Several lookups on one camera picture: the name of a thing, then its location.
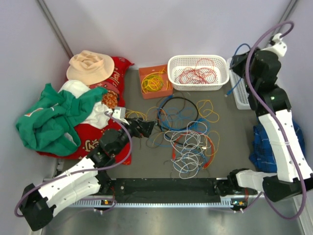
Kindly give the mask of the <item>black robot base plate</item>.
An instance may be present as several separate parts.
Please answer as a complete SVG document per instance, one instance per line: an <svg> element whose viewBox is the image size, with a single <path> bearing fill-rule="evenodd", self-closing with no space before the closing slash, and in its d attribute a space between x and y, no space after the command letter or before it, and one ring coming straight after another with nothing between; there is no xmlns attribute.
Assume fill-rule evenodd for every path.
<svg viewBox="0 0 313 235"><path fill-rule="evenodd" d="M217 203L222 196L255 195L253 189L234 189L215 178L119 178L107 181L97 193L114 196L118 203Z"/></svg>

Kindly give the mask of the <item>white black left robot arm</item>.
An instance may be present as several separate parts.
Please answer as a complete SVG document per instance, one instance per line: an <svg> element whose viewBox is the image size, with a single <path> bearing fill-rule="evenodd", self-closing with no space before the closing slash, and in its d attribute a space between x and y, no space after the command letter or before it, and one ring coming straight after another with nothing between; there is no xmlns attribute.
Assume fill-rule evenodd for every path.
<svg viewBox="0 0 313 235"><path fill-rule="evenodd" d="M26 186L15 215L25 218L32 231L38 231L63 209L84 197L108 193L111 183L106 171L119 165L115 157L126 145L132 148L133 137L148 138L155 122L128 118L118 125L119 130L106 130L96 148L72 168L41 185Z"/></svg>

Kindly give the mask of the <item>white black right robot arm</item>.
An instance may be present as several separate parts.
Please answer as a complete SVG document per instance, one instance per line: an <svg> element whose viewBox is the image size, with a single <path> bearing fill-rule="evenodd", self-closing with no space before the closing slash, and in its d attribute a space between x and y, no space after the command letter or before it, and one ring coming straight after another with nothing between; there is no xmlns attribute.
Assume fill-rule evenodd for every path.
<svg viewBox="0 0 313 235"><path fill-rule="evenodd" d="M230 69L250 82L247 86L250 108L264 127L276 161L276 173L235 170L228 181L232 193L241 193L246 187L262 191L272 202L290 198L313 188L313 171L306 162L292 121L291 104L287 93L276 84L281 68L279 57L271 51L256 49L249 66L248 54L234 55Z"/></svg>

